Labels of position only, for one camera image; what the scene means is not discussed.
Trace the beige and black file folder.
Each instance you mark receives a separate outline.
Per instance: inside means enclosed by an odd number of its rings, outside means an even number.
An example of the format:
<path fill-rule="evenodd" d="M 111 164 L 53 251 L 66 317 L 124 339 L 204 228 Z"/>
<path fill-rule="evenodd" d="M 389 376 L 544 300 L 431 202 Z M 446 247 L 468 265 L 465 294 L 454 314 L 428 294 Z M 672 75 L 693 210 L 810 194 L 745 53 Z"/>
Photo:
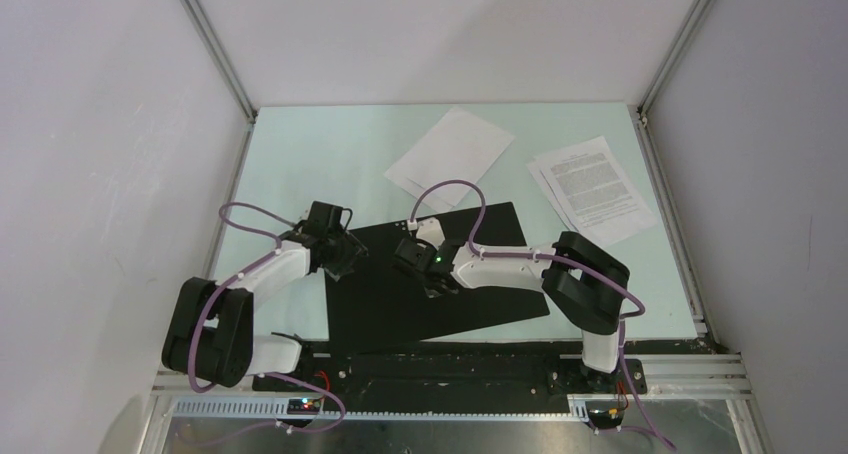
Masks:
<path fill-rule="evenodd" d="M 360 354 L 549 315 L 545 296 L 503 287 L 462 289 L 430 298 L 397 269 L 393 254 L 407 238 L 402 221 L 353 232 L 367 248 L 352 273 L 325 283 L 329 350 Z"/>

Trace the white paper sheets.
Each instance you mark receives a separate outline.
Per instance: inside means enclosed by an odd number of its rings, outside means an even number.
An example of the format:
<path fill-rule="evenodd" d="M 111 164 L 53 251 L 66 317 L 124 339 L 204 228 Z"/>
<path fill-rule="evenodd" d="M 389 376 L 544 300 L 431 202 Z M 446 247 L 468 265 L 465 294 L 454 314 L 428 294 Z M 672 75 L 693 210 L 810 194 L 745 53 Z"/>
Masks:
<path fill-rule="evenodd" d="M 396 161 L 385 177 L 415 197 L 451 180 L 426 196 L 438 213 L 456 207 L 514 141 L 506 130 L 459 107 L 451 108 L 415 145 Z"/>

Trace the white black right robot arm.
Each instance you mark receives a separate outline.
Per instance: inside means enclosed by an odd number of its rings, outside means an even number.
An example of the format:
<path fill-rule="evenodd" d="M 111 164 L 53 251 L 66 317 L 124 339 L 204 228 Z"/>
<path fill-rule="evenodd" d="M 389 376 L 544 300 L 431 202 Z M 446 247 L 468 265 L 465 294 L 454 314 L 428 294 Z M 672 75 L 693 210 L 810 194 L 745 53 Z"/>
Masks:
<path fill-rule="evenodd" d="M 394 264 L 419 280 L 430 296 L 481 288 L 511 288 L 545 294 L 580 329 L 581 376 L 585 385 L 606 392 L 622 377 L 621 324 L 625 301 L 645 312 L 627 289 L 629 269 L 574 232 L 563 232 L 549 246 L 518 248 L 444 241 L 436 246 L 414 237 L 402 239 Z"/>

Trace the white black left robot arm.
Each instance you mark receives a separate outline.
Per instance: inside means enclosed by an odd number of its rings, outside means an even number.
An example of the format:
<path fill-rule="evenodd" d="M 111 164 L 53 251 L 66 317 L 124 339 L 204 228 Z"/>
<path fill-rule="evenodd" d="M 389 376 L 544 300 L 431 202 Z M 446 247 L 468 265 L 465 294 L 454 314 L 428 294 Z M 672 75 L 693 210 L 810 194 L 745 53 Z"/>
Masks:
<path fill-rule="evenodd" d="M 272 241 L 272 248 L 223 280 L 192 277 L 179 291 L 164 340 L 161 362 L 185 374 L 190 387 L 206 392 L 233 387 L 247 376 L 277 373 L 292 390 L 304 390 L 316 377 L 315 362 L 302 353 L 294 335 L 254 332 L 254 314 L 290 284 L 318 272 L 337 280 L 353 272 L 368 250 L 350 231 L 350 208 L 315 201 L 297 221 L 276 214 L 287 226 L 281 234 L 232 221 L 235 202 L 219 218 L 229 227 Z"/>

